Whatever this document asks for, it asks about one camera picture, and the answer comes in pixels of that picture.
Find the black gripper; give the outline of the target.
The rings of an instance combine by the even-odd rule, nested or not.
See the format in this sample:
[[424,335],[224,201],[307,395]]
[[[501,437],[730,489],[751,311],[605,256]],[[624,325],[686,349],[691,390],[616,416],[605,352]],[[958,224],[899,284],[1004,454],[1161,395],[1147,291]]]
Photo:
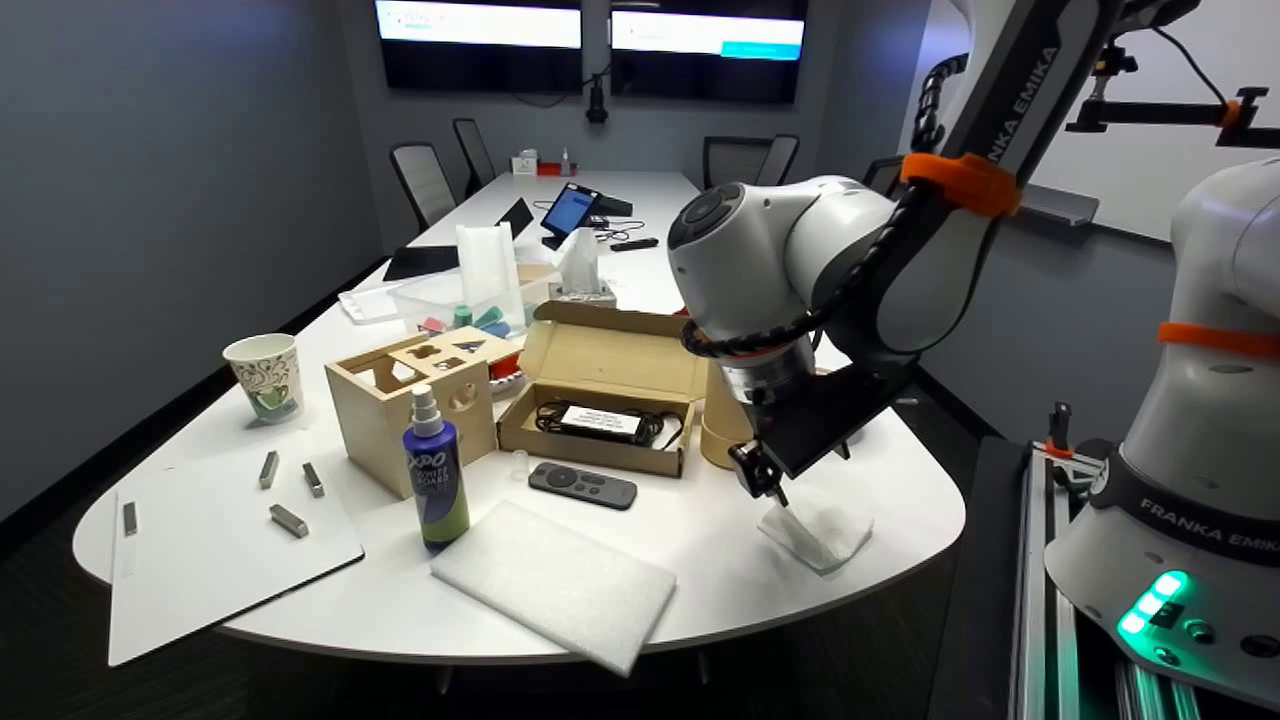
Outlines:
[[730,453],[735,475],[751,497],[772,497],[786,506],[784,480],[805,475],[830,449],[877,419],[899,386],[865,368],[805,375],[779,401],[749,395],[751,439]]

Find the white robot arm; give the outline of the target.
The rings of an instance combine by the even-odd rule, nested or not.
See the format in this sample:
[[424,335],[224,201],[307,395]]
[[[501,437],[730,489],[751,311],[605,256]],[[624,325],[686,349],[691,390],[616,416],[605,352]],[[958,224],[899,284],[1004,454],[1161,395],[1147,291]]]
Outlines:
[[[1007,0],[974,16],[966,100],[877,193],[848,176],[699,193],[666,227],[683,349],[719,360],[772,497],[848,442],[962,317],[996,224],[1064,115],[1114,109],[1082,79],[1125,31],[1201,0]],[[1057,592],[1126,659],[1280,709],[1280,165],[1201,180],[1172,220],[1161,364],[1082,506],[1042,551]]]

